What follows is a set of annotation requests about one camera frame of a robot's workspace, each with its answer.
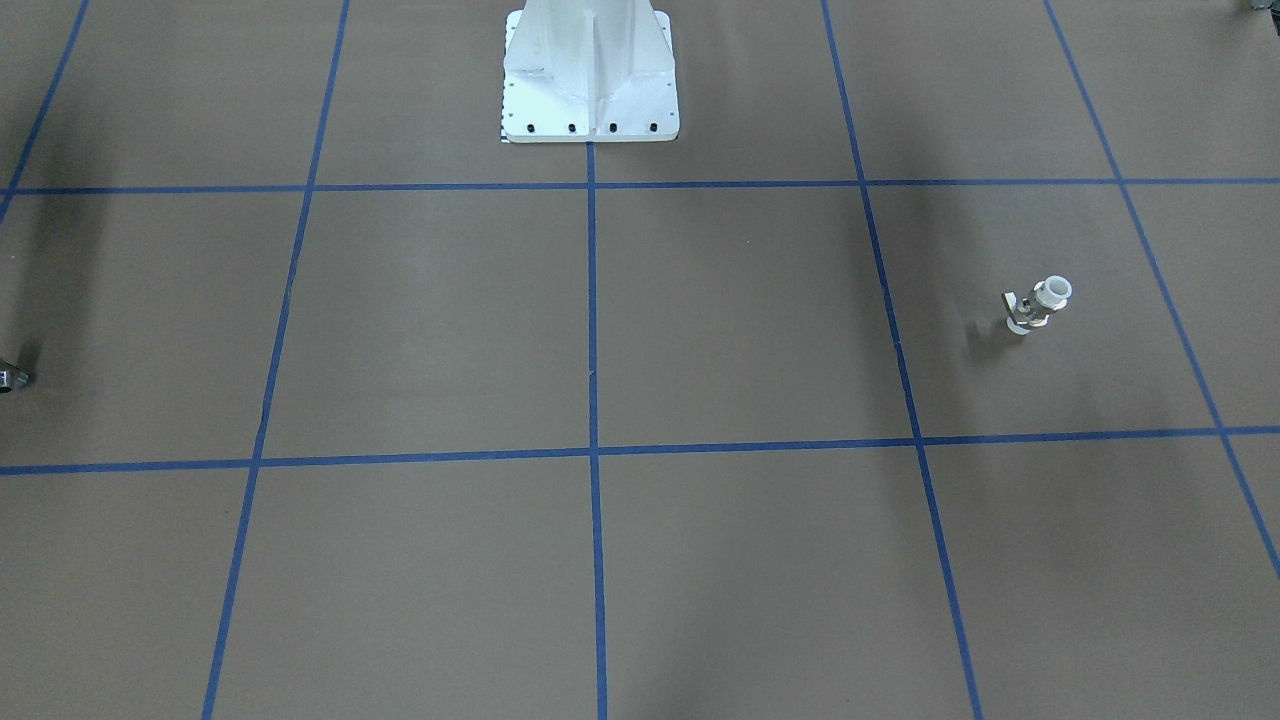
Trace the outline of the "white PPR valve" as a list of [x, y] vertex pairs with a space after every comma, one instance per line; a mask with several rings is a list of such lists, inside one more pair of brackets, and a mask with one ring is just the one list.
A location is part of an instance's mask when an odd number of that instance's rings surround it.
[[1069, 305], [1071, 296], [1073, 284], [1062, 275], [1038, 281], [1025, 295], [1006, 291], [1002, 293], [1006, 327], [1018, 336], [1046, 327], [1055, 313]]

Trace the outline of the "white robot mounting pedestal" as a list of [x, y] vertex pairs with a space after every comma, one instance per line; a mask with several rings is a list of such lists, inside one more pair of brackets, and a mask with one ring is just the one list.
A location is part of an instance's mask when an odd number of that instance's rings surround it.
[[672, 20], [649, 1], [527, 1], [506, 17], [503, 72], [507, 143], [680, 136]]

